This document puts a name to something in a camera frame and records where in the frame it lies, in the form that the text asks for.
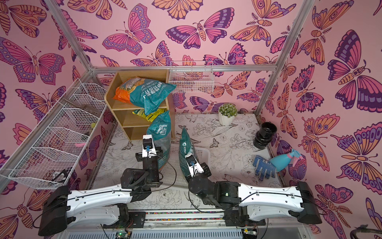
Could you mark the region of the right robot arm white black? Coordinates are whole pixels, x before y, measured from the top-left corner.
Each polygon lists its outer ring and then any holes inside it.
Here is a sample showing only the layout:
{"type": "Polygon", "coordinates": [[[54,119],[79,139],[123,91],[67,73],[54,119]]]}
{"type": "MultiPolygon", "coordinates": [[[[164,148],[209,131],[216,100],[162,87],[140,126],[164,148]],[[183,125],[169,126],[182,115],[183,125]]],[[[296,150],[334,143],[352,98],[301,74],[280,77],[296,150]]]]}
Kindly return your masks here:
{"type": "Polygon", "coordinates": [[[303,224],[321,224],[322,219],[312,191],[306,182],[284,188],[255,187],[238,182],[212,182],[209,167],[203,163],[187,164],[189,192],[204,204],[228,212],[243,209],[250,221],[291,217],[303,224]]]}

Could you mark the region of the teal orange fertilizer bag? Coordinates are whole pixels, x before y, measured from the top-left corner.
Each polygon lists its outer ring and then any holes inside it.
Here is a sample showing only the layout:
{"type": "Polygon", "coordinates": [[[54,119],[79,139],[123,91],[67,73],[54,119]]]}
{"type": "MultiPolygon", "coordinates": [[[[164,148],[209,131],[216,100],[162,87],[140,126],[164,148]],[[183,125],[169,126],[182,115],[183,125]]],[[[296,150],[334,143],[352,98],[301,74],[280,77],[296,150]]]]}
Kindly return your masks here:
{"type": "Polygon", "coordinates": [[[155,82],[155,80],[139,77],[128,79],[117,87],[113,99],[123,103],[144,107],[144,93],[142,93],[142,89],[152,82],[155,82]]]}
{"type": "Polygon", "coordinates": [[[175,90],[173,84],[158,80],[139,78],[132,92],[129,94],[130,102],[144,109],[146,115],[158,110],[160,104],[175,90]]]}

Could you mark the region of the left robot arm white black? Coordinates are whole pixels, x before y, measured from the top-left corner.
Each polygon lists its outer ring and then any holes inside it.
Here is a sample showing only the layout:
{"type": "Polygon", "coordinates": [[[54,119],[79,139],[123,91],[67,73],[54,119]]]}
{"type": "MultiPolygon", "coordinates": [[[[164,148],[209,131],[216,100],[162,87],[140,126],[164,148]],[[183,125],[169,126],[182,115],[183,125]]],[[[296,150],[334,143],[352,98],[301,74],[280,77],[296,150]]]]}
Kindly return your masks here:
{"type": "Polygon", "coordinates": [[[93,190],[70,190],[69,186],[56,189],[44,202],[38,235],[52,236],[79,223],[81,213],[89,210],[117,205],[124,207],[128,203],[142,201],[158,188],[159,160],[163,152],[150,152],[147,157],[137,153],[136,158],[143,163],[143,169],[127,168],[120,184],[93,190]]]}

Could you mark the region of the teal yellow fertilizer bag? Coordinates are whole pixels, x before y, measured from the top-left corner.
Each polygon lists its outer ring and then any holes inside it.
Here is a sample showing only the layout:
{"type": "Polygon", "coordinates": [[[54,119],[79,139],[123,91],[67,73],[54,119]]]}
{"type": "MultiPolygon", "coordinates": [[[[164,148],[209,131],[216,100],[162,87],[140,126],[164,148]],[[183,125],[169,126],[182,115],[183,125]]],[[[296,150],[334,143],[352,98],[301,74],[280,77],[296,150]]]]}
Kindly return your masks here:
{"type": "Polygon", "coordinates": [[[194,175],[197,158],[194,145],[185,126],[182,128],[179,142],[179,162],[181,171],[186,181],[189,182],[194,175]]]}

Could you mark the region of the yellow fertilizer packet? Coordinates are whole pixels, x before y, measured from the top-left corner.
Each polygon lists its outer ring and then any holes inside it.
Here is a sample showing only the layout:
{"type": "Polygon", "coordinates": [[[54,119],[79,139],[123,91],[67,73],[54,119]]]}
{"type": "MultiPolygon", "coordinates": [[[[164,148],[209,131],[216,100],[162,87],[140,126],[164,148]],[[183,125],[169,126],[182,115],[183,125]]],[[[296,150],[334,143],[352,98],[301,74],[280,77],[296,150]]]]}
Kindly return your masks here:
{"type": "Polygon", "coordinates": [[[158,159],[158,168],[161,170],[167,163],[171,148],[171,117],[170,112],[160,114],[150,125],[147,134],[153,136],[155,147],[161,147],[163,155],[158,159]]]}
{"type": "Polygon", "coordinates": [[[145,118],[149,122],[153,122],[159,115],[165,113],[166,111],[167,111],[167,109],[158,109],[157,111],[146,115],[145,114],[145,110],[144,109],[140,109],[140,110],[134,110],[132,113],[134,115],[137,115],[137,116],[140,116],[142,118],[145,118]]]}

